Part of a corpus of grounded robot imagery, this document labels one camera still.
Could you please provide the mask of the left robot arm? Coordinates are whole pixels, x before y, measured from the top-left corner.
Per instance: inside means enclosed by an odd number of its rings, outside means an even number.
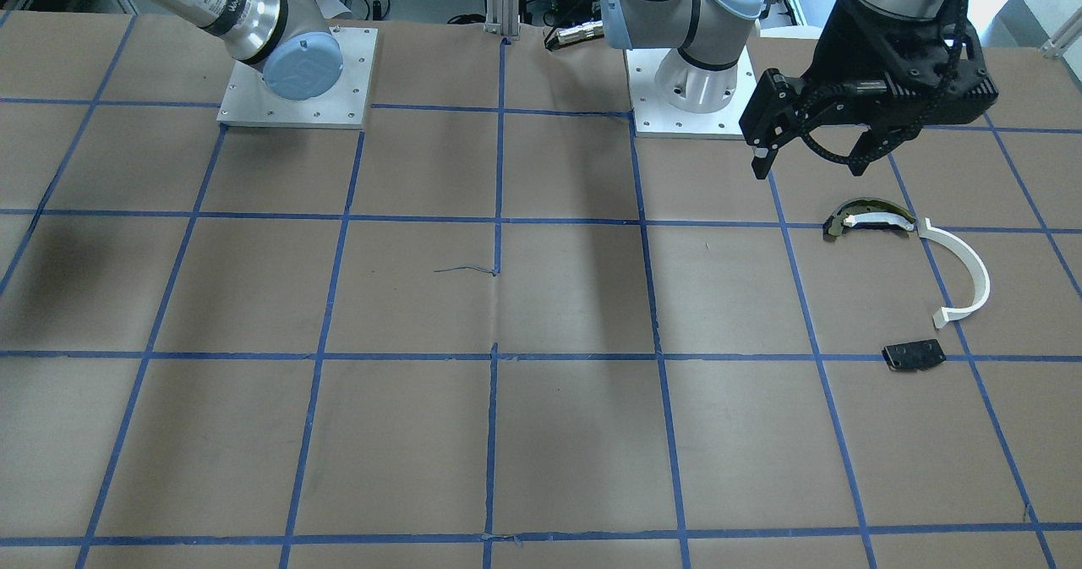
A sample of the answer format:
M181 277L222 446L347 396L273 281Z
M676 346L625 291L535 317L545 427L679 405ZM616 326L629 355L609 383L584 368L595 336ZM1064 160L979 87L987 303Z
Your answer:
M688 113L726 107L766 0L601 0L615 49L664 49L658 87ZM836 0L808 69L769 68L740 116L752 169L768 176L793 138L860 176L925 125L962 125L998 100L969 0Z

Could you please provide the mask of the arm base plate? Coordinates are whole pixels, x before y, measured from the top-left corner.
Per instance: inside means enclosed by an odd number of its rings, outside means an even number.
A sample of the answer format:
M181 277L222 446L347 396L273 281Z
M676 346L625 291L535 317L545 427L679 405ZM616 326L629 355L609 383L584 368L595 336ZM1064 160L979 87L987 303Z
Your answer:
M626 50L639 136L742 138L739 119L756 83L747 49L723 71L692 67L676 49Z
M379 31L333 26L291 37L261 69L236 62L217 114L249 129L362 129Z

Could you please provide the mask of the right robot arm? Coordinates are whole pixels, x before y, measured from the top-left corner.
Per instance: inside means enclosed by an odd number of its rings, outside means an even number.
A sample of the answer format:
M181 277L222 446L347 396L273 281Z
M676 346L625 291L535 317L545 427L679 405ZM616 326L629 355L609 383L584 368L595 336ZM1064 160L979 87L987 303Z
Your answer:
M320 0L151 2L220 38L233 59L254 68L283 100L321 96L342 75L342 50Z

